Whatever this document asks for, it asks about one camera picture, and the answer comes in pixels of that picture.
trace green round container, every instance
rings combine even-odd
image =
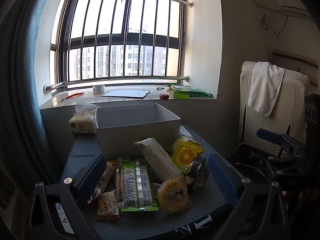
[[[189,91],[183,89],[174,89],[173,90],[173,97],[177,99],[189,99]]]

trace red round object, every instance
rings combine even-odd
[[[159,97],[161,99],[169,99],[169,95],[167,95],[167,94],[160,94]]]

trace bolt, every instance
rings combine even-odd
[[[64,184],[70,184],[72,182],[72,179],[71,178],[65,178],[63,180]]]
[[[272,182],[272,185],[273,185],[274,187],[279,187],[279,186],[280,186],[279,182],[277,182],[277,181],[273,181],[273,182]]]
[[[243,177],[242,178],[242,182],[245,183],[245,184],[249,184],[250,183],[250,179],[246,178],[246,177]]]

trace open cardboard box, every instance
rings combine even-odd
[[[131,143],[155,138],[162,146],[179,136],[181,119],[158,104],[113,106],[96,111],[98,138],[106,158],[139,154]]]

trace chair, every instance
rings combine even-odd
[[[287,133],[303,142],[306,129],[304,97],[308,94],[309,78],[286,69],[272,113],[263,116],[247,106],[255,64],[245,61],[241,68],[239,137],[244,143],[277,157],[280,147],[257,138],[256,131],[263,128],[275,133]]]

